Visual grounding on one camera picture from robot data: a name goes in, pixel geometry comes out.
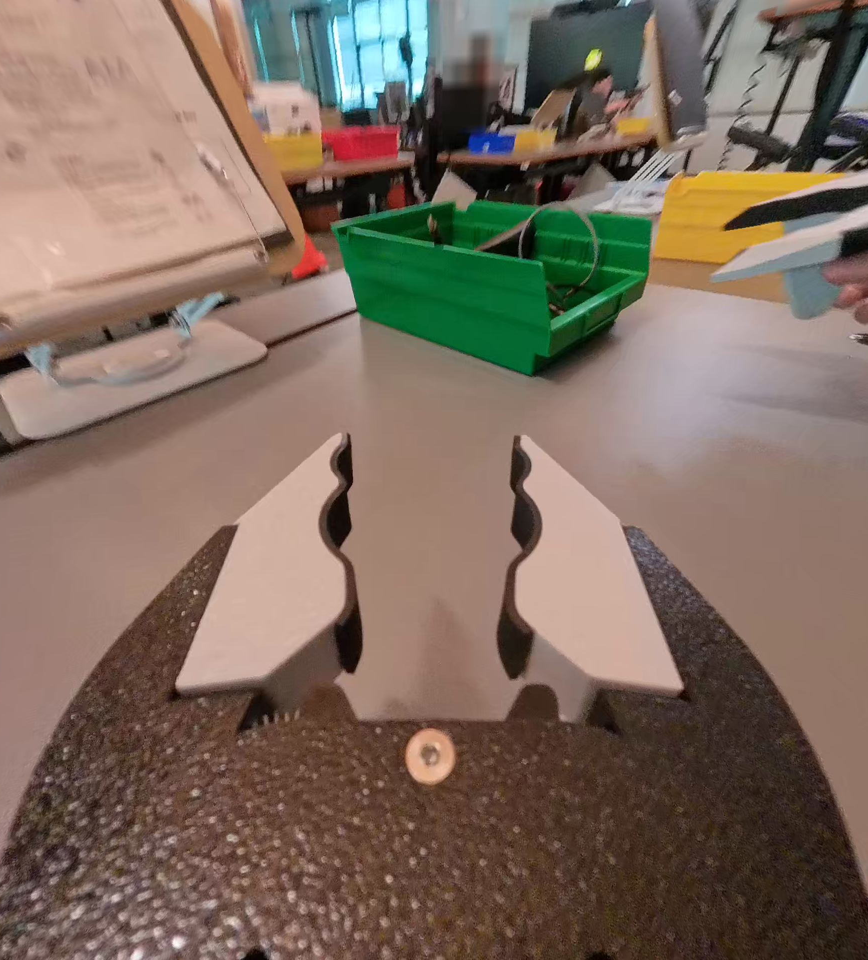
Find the instruction sheet on wooden stand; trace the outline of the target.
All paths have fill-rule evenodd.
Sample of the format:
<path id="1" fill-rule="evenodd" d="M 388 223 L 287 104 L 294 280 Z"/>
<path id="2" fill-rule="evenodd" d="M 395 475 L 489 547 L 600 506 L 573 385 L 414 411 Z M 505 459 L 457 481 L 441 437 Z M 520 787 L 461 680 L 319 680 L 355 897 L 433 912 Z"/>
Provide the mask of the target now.
<path id="1" fill-rule="evenodd" d="M 299 215 L 189 2 L 0 2 L 0 379 L 22 440 L 261 362 L 207 318 L 287 273 Z"/>

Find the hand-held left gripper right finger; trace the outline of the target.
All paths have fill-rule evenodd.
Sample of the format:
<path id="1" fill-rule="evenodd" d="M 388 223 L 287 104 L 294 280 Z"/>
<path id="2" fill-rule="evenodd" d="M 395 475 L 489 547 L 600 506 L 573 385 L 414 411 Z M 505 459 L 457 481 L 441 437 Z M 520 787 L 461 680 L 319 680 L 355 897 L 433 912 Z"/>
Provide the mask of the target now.
<path id="1" fill-rule="evenodd" d="M 618 517 L 527 436 L 512 441 L 511 531 L 497 625 L 508 719 L 593 723 L 611 691 L 685 683 Z"/>

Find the black standing desk frame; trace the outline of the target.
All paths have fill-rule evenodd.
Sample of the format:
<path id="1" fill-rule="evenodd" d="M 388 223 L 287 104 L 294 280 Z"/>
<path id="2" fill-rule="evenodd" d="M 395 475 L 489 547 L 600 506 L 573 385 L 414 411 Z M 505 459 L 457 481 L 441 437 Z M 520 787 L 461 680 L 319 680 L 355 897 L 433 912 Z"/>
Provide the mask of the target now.
<path id="1" fill-rule="evenodd" d="M 760 11 L 768 30 L 733 121 L 726 133 L 717 171 L 727 169 L 736 148 L 752 151 L 747 172 L 781 164 L 787 172 L 806 173 L 817 162 L 831 162 L 831 173 L 868 169 L 868 121 L 843 111 L 848 91 L 868 53 L 868 1 L 778 2 Z M 816 47 L 824 49 L 810 110 L 796 142 L 775 136 L 800 66 Z M 768 56 L 789 63 L 776 102 L 763 129 L 750 126 L 753 94 Z"/>

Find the wooden table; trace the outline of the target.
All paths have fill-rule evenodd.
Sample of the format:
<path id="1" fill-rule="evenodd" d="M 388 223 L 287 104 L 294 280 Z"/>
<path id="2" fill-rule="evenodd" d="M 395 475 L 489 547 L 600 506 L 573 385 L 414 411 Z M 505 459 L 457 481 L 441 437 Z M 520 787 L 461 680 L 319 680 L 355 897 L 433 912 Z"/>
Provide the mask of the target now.
<path id="1" fill-rule="evenodd" d="M 443 151 L 438 162 L 450 168 L 518 167 L 531 169 L 551 163 L 576 159 L 598 158 L 626 151 L 656 148 L 656 137 L 649 133 L 634 135 L 611 134 L 588 140 L 571 140 L 536 150 L 512 151 L 509 153 L 476 152 L 471 150 Z"/>

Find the black monitor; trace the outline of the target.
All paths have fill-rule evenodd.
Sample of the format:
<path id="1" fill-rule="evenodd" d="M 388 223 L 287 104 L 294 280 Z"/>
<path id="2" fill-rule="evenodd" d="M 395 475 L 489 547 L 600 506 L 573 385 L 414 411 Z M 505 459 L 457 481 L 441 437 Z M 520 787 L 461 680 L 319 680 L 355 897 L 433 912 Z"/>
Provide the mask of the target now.
<path id="1" fill-rule="evenodd" d="M 615 90 L 632 90 L 640 79 L 644 29 L 649 3 L 632 3 L 595 11 L 554 14 L 531 20 L 528 32 L 524 106 L 539 108 L 554 89 L 587 69 L 606 67 Z"/>

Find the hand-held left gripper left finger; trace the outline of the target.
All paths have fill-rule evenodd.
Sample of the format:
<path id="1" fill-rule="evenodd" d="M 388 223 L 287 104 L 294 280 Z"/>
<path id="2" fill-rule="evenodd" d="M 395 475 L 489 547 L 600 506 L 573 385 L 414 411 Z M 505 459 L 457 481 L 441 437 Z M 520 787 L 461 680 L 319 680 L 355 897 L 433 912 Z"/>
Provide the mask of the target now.
<path id="1" fill-rule="evenodd" d="M 295 714 L 363 653 L 352 530 L 352 441 L 338 433 L 239 518 L 177 676 L 184 698 L 247 693 Z"/>

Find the red plastic bin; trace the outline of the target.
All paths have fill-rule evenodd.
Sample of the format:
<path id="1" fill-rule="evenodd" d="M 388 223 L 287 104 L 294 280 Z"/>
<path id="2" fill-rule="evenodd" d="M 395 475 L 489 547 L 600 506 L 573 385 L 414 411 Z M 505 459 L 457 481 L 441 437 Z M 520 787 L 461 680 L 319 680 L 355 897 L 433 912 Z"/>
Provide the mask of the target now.
<path id="1" fill-rule="evenodd" d="M 340 126 L 321 131 L 324 150 L 334 162 L 395 159 L 400 153 L 400 126 Z"/>

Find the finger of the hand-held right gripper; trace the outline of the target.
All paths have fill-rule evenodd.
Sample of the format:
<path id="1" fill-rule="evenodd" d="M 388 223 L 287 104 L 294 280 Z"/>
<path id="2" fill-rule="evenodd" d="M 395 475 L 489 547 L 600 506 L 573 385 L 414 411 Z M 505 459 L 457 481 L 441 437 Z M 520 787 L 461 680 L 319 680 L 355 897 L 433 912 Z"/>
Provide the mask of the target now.
<path id="1" fill-rule="evenodd" d="M 712 282 L 734 282 L 769 273 L 820 267 L 868 253 L 868 204 L 750 246 L 712 273 Z"/>
<path id="2" fill-rule="evenodd" d="M 755 203 L 724 224 L 724 231 L 847 213 L 868 206 L 868 170 Z"/>

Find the green plastic bin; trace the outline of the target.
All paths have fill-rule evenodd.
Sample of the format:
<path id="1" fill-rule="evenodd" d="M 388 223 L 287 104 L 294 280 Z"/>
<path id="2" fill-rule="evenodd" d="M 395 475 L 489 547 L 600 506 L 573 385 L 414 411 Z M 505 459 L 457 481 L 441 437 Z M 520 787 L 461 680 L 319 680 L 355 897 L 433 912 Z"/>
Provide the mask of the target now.
<path id="1" fill-rule="evenodd" d="M 532 377 L 642 297 L 644 217 L 475 200 L 335 222 L 364 319 Z"/>

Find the black panel wooden stand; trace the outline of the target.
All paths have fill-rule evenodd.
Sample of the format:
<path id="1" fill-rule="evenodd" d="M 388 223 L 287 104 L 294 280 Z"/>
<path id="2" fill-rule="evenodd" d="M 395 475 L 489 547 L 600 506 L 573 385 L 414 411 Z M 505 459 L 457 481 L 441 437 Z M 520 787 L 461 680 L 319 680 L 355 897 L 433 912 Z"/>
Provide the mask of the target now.
<path id="1" fill-rule="evenodd" d="M 704 92 L 704 30 L 691 1 L 653 1 L 644 55 L 656 143 L 672 155 L 700 146 L 708 130 Z"/>

